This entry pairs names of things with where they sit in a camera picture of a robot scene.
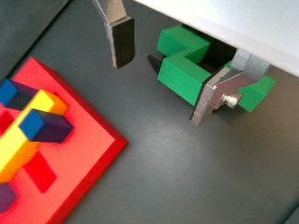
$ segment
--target dark gray surface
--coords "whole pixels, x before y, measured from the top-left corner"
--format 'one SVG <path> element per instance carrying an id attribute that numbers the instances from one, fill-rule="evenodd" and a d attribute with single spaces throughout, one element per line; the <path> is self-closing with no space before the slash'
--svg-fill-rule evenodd
<path id="1" fill-rule="evenodd" d="M 125 2 L 135 18 L 135 61 L 111 66 L 92 2 L 73 0 L 29 56 L 79 90 L 129 145 L 67 224 L 282 223 L 299 200 L 299 79 L 278 83 L 252 113 L 223 108 L 195 127 L 192 106 L 156 80 L 147 55 L 177 25 Z"/>
<path id="2" fill-rule="evenodd" d="M 0 80 L 15 69 L 68 1 L 0 1 Z"/>

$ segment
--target metal bracket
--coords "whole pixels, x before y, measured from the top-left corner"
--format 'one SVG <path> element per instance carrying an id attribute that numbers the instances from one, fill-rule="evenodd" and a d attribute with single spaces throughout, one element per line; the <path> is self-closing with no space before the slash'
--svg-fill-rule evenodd
<path id="1" fill-rule="evenodd" d="M 227 104 L 231 108 L 238 106 L 242 99 L 239 88 L 258 82 L 270 68 L 264 60 L 242 50 L 238 50 L 231 65 L 234 68 L 223 67 L 203 87 L 191 115 L 191 122 L 195 125 L 205 121 L 220 105 Z"/>
<path id="2" fill-rule="evenodd" d="M 92 0 L 92 2 L 105 23 L 113 66 L 120 68 L 136 56 L 135 20 L 127 16 L 121 0 Z"/>

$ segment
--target green object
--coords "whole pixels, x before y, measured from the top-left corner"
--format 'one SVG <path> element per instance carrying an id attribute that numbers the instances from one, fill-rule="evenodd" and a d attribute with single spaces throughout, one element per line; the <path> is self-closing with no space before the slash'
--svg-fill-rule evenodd
<path id="1" fill-rule="evenodd" d="M 161 31 L 157 51 L 167 58 L 163 60 L 157 80 L 193 106 L 201 91 L 203 82 L 211 73 L 196 64 L 201 62 L 208 51 L 209 42 L 188 31 L 181 26 L 175 26 Z M 243 94 L 239 106 L 246 111 L 252 111 L 266 98 L 275 81 L 264 76 L 263 79 L 240 88 Z"/>
<path id="2" fill-rule="evenodd" d="M 195 105 L 201 83 L 211 74 L 196 64 L 208 50 L 209 42 L 180 26 L 161 31 L 157 51 L 168 56 L 157 80 Z"/>

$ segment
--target screw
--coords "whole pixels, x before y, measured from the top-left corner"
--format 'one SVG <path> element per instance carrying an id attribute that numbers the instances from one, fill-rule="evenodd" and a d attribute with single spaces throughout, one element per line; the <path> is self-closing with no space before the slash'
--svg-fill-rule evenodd
<path id="1" fill-rule="evenodd" d="M 242 93 L 232 92 L 221 97 L 221 104 L 227 104 L 232 109 L 238 106 L 242 99 Z"/>

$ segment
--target toy block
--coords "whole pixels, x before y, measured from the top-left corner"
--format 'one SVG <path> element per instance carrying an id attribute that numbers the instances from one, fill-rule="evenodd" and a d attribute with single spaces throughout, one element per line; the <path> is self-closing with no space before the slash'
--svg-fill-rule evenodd
<path id="1" fill-rule="evenodd" d="M 0 184 L 0 213 L 5 212 L 16 199 L 13 188 L 8 183 Z"/>
<path id="2" fill-rule="evenodd" d="M 157 80 L 191 105 L 196 103 L 201 83 L 211 76 L 196 65 L 208 47 L 209 42 L 180 26 L 161 31 L 156 49 L 168 57 L 163 60 Z"/>
<path id="3" fill-rule="evenodd" d="M 29 175 L 32 182 L 35 183 L 39 191 L 45 193 L 57 176 L 53 173 L 52 168 L 49 167 L 43 154 L 37 151 L 32 160 L 23 166 L 27 174 Z"/>
<path id="4" fill-rule="evenodd" d="M 230 69 L 232 68 L 231 62 L 226 65 L 226 67 Z M 238 91 L 243 94 L 243 96 L 238 105 L 246 111 L 251 112 L 267 97 L 275 84 L 276 81 L 271 77 L 264 75 L 259 82 L 240 88 Z"/>
<path id="5" fill-rule="evenodd" d="M 39 142 L 31 142 L 19 128 L 31 109 L 64 114 L 67 108 L 67 104 L 57 95 L 44 90 L 37 92 L 0 139 L 0 183 L 12 180 L 23 165 L 28 163 L 37 152 Z"/>
<path id="6" fill-rule="evenodd" d="M 32 88 L 57 93 L 69 105 L 63 115 L 75 128 L 63 143 L 39 144 L 39 153 L 56 176 L 48 190 L 41 192 L 36 188 L 32 174 L 36 174 L 33 170 L 40 167 L 40 162 L 32 164 L 35 157 L 27 165 L 36 165 L 36 168 L 32 171 L 21 169 L 13 176 L 9 184 L 17 192 L 17 199 L 8 211 L 0 213 L 0 223 L 63 223 L 124 149 L 127 140 L 65 80 L 40 61 L 31 58 L 13 80 Z"/>
<path id="7" fill-rule="evenodd" d="M 0 86 L 0 102 L 9 109 L 23 110 L 37 90 L 12 81 L 4 80 Z"/>
<path id="8" fill-rule="evenodd" d="M 157 51 L 167 58 L 163 60 L 157 80 L 193 106 L 211 73 L 196 64 L 208 50 L 209 42 L 185 28 L 175 26 L 161 31 Z M 275 81 L 268 77 L 255 84 L 240 88 L 243 94 L 239 106 L 252 111 L 266 98 Z"/>
<path id="9" fill-rule="evenodd" d="M 63 115 L 32 109 L 20 129 L 29 141 L 60 144 L 72 131 L 72 125 Z"/>
<path id="10" fill-rule="evenodd" d="M 5 130 L 8 129 L 13 120 L 15 118 L 12 117 L 11 113 L 8 111 L 3 111 L 0 114 L 0 135 L 5 133 Z"/>

